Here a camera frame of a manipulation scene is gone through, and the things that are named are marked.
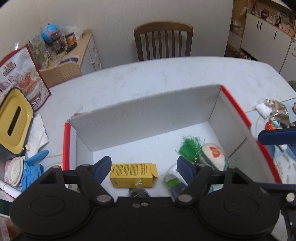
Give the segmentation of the red printed snack bag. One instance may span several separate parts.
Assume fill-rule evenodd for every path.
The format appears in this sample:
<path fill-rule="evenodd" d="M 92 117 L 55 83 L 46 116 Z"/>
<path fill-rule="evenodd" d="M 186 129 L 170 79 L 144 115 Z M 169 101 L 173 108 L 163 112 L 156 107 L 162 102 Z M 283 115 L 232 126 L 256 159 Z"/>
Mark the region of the red printed snack bag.
<path fill-rule="evenodd" d="M 28 45 L 1 60 L 1 99 L 14 87 L 27 98 L 33 111 L 39 110 L 51 95 Z"/>

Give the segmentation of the teal round sharpener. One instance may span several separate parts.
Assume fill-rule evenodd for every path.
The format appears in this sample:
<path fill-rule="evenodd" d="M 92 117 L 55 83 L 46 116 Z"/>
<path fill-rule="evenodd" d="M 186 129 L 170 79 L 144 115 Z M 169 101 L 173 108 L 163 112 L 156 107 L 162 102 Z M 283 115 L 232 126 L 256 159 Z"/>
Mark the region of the teal round sharpener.
<path fill-rule="evenodd" d="M 279 123 L 278 121 L 276 121 L 276 120 L 273 120 L 273 121 L 272 121 L 272 124 L 273 124 L 273 126 L 274 126 L 275 128 L 279 128 L 279 127 L 280 127 L 280 123 Z"/>

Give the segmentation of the blue rubber glove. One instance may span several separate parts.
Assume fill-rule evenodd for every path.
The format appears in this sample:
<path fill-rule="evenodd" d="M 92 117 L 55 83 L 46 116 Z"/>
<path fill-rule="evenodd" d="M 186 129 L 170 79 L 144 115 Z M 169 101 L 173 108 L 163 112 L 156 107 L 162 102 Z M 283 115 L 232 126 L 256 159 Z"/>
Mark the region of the blue rubber glove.
<path fill-rule="evenodd" d="M 22 192 L 24 192 L 44 173 L 44 167 L 40 162 L 48 156 L 48 153 L 48 150 L 43 150 L 24 161 L 23 176 L 21 180 Z"/>

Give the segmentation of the red white cardboard box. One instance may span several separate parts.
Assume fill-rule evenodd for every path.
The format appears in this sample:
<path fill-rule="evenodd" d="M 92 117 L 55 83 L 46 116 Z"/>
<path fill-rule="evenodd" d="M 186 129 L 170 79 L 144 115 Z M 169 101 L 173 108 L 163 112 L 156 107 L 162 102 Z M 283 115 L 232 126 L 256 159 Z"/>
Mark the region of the red white cardboard box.
<path fill-rule="evenodd" d="M 153 163 L 159 179 L 178 159 L 185 137 L 215 144 L 231 166 L 256 182 L 280 183 L 266 147 L 226 87 L 205 85 L 119 102 L 73 115 L 64 127 L 63 170 L 94 164 Z"/>

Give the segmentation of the red white rolled paper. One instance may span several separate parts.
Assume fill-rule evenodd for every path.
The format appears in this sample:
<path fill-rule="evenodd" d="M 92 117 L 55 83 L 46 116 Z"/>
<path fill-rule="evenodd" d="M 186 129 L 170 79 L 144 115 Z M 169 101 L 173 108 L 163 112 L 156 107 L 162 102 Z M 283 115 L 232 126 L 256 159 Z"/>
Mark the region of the red white rolled paper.
<path fill-rule="evenodd" d="M 6 182 L 0 180 L 0 188 L 3 190 L 6 194 L 13 197 L 14 199 L 18 198 L 22 192 L 15 189 L 13 186 L 10 186 Z"/>

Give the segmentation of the white green plush toy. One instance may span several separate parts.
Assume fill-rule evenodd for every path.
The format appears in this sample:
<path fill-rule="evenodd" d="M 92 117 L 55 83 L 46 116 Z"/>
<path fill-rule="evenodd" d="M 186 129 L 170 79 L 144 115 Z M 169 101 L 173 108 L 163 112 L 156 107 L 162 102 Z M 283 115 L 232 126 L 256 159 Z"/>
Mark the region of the white green plush toy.
<path fill-rule="evenodd" d="M 216 144 L 202 143 L 199 137 L 184 137 L 178 154 L 194 165 L 207 165 L 216 171 L 225 171 L 229 166 L 228 158 Z"/>

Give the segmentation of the white paper napkin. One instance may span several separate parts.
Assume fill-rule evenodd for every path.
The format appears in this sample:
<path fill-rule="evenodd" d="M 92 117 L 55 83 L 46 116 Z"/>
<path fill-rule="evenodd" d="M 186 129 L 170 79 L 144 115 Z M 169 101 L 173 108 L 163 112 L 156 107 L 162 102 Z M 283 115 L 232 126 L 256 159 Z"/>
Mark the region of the white paper napkin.
<path fill-rule="evenodd" d="M 29 137 L 25 144 L 26 157 L 30 158 L 36 155 L 43 146 L 48 144 L 48 142 L 49 138 L 46 134 L 42 117 L 40 114 L 37 114 L 32 121 Z"/>

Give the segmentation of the green upholstered chair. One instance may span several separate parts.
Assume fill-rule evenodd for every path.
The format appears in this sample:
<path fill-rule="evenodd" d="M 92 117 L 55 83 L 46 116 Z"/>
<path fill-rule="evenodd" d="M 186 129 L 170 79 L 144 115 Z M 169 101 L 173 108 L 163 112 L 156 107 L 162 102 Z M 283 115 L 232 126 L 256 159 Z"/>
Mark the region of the green upholstered chair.
<path fill-rule="evenodd" d="M 295 80 L 289 81 L 288 84 L 296 92 L 296 81 Z"/>

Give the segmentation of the orange red fish toy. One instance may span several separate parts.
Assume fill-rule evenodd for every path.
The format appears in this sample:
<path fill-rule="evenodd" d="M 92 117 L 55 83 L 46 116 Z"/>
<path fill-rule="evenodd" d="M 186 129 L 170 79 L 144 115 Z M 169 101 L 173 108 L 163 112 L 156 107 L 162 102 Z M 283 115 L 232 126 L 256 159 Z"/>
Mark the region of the orange red fish toy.
<path fill-rule="evenodd" d="M 272 121 L 268 121 L 266 124 L 265 124 L 265 130 L 267 131 L 270 131 L 270 130 L 276 130 L 276 127 L 274 126 L 273 122 Z"/>

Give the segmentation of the blue globe toy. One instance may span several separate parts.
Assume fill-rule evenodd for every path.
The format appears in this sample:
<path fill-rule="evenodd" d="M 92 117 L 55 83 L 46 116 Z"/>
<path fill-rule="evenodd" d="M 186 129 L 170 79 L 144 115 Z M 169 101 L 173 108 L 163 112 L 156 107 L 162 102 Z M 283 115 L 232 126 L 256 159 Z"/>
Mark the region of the blue globe toy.
<path fill-rule="evenodd" d="M 45 42 L 53 40 L 53 36 L 58 34 L 60 29 L 55 24 L 47 24 L 41 31 L 41 36 Z"/>

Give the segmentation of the white wall cabinet unit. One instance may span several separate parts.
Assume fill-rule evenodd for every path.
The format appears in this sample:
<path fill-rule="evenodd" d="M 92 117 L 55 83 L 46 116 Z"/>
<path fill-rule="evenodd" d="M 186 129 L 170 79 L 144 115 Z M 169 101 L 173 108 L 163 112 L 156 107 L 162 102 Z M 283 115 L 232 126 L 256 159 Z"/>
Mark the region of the white wall cabinet unit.
<path fill-rule="evenodd" d="M 285 1 L 233 1 L 225 54 L 273 67 L 295 80 L 295 7 Z"/>

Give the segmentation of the bag of white pellets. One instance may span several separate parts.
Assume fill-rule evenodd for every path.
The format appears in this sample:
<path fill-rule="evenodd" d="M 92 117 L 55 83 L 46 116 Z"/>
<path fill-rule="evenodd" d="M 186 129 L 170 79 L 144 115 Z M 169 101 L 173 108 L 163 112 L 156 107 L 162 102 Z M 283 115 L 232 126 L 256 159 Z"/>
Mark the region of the bag of white pellets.
<path fill-rule="evenodd" d="M 255 105 L 255 109 L 264 119 L 269 118 L 273 111 L 272 108 L 267 106 L 264 102 Z"/>

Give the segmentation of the silver foil snack bag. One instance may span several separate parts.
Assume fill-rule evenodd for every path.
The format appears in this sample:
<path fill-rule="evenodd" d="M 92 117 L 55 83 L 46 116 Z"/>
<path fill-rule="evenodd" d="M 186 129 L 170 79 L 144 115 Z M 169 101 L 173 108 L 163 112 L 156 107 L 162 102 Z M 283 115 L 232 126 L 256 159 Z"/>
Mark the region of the silver foil snack bag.
<path fill-rule="evenodd" d="M 277 121 L 283 124 L 285 127 L 290 125 L 290 118 L 288 115 L 287 108 L 284 104 L 278 102 L 277 100 L 266 99 L 264 101 L 266 106 L 271 108 L 270 120 Z"/>

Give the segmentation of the wooden side cabinet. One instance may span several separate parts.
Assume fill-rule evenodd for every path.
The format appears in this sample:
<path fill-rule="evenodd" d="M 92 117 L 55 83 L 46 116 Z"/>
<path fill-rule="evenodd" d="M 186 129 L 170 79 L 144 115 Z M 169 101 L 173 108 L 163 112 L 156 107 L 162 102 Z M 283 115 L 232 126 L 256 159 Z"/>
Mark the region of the wooden side cabinet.
<path fill-rule="evenodd" d="M 41 75 L 46 85 L 51 88 L 63 82 L 102 70 L 97 47 L 90 30 L 84 30 L 77 46 L 69 53 L 61 54 L 49 67 L 42 69 Z"/>

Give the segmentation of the white paper cup lid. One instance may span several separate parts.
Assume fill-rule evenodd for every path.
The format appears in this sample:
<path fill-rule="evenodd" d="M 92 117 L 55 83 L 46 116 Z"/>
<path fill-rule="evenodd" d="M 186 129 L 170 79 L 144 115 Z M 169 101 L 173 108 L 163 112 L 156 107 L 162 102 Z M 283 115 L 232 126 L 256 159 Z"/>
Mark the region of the white paper cup lid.
<path fill-rule="evenodd" d="M 23 176 L 23 157 L 14 157 L 5 163 L 4 181 L 19 186 Z"/>

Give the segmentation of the dark jar orange label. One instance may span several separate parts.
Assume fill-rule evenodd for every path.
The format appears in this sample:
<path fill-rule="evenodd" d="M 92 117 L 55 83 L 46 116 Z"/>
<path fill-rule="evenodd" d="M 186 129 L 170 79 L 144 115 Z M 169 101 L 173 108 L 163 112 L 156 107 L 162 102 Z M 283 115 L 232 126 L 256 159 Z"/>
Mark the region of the dark jar orange label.
<path fill-rule="evenodd" d="M 67 42 L 68 47 L 70 47 L 70 46 L 77 43 L 77 39 L 76 39 L 76 36 L 75 36 L 74 32 L 69 33 L 68 35 L 66 35 L 65 40 Z"/>

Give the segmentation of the yellow cardboard box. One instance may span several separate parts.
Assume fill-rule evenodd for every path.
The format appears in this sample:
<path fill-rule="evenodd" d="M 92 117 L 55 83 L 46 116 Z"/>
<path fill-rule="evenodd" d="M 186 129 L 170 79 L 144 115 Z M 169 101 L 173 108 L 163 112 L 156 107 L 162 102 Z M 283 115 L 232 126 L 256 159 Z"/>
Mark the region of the yellow cardboard box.
<path fill-rule="evenodd" d="M 113 164 L 109 176 L 115 188 L 133 188 L 141 182 L 144 188 L 152 188 L 159 178 L 153 163 Z"/>

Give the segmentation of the brown wooden chair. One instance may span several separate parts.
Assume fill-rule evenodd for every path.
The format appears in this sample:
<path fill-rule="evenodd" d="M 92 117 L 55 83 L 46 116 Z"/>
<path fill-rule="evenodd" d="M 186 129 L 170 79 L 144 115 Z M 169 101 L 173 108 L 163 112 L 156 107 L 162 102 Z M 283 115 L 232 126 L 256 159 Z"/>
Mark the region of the brown wooden chair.
<path fill-rule="evenodd" d="M 156 21 L 137 26 L 134 33 L 138 61 L 189 57 L 193 40 L 192 25 Z"/>

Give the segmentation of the yellow tissue box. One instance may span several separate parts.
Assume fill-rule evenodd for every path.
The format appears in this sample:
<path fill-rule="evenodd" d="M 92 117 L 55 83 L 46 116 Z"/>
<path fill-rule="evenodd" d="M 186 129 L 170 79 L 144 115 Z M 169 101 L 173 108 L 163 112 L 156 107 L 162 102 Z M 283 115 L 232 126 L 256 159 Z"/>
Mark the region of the yellow tissue box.
<path fill-rule="evenodd" d="M 1 103 L 1 158 L 11 159 L 25 151 L 33 113 L 31 104 L 18 88 L 7 93 Z"/>

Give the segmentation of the white green plastic pouch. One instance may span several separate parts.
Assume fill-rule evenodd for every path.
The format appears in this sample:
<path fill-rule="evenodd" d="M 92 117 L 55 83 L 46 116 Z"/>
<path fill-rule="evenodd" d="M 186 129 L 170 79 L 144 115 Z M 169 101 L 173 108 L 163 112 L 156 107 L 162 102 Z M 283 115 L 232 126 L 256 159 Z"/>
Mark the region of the white green plastic pouch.
<path fill-rule="evenodd" d="M 185 180 L 178 172 L 177 164 L 174 164 L 168 169 L 164 182 L 173 200 L 175 200 L 187 187 Z"/>

